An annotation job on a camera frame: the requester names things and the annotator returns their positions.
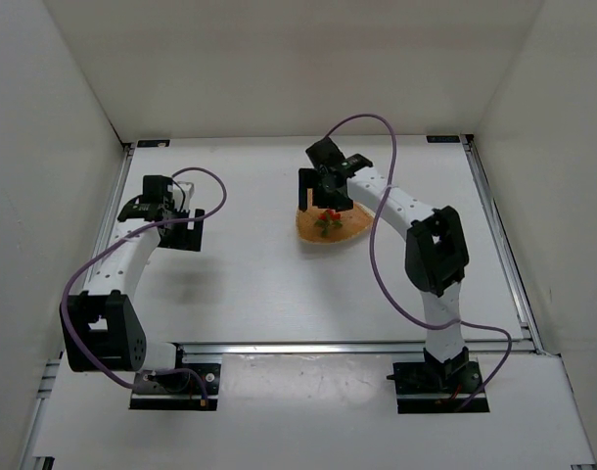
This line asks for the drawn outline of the fake cherry tomato sprig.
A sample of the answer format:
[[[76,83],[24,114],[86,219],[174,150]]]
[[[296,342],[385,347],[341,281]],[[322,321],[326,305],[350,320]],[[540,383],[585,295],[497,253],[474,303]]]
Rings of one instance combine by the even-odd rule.
[[[338,212],[326,209],[317,216],[314,226],[318,229],[321,238],[327,238],[332,230],[343,227],[342,216]]]

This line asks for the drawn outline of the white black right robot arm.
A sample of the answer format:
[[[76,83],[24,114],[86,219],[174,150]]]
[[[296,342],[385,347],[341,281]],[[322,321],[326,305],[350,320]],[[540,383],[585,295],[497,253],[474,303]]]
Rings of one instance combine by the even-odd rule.
[[[453,379],[469,362],[461,333],[459,297],[469,263],[461,219],[456,209],[424,204],[381,175],[366,157],[346,157],[325,137],[306,149],[311,168],[298,171],[298,208],[336,212],[359,204],[385,221],[405,242],[405,273],[420,292],[427,330],[424,367],[440,385]]]

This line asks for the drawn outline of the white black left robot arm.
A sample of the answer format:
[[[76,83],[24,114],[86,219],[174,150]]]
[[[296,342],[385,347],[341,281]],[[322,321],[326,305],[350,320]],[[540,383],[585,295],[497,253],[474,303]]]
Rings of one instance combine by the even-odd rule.
[[[112,242],[89,284],[68,297],[69,321],[85,347],[111,371],[153,371],[177,365],[177,347],[147,339],[133,306],[143,270],[157,248],[197,252],[203,223],[174,224],[205,213],[190,209],[194,185],[147,175],[142,194],[121,209]]]

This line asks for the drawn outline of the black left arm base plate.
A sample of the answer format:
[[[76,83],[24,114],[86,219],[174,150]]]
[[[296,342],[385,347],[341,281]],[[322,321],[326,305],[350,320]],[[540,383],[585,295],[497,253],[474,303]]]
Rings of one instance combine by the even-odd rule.
[[[200,383],[191,374],[158,376],[151,371],[143,371],[134,377],[136,388],[130,395],[129,408],[152,411],[215,411],[221,383],[220,356],[185,356],[178,367],[187,368],[198,375],[207,391],[205,398]]]

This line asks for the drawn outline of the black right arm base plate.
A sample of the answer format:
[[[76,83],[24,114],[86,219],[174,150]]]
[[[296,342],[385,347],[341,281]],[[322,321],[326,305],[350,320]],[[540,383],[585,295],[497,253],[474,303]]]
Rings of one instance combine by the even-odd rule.
[[[464,404],[482,383],[476,361],[469,362],[446,381],[439,379],[423,362],[395,362],[387,379],[394,383],[398,414],[489,412],[484,392]]]

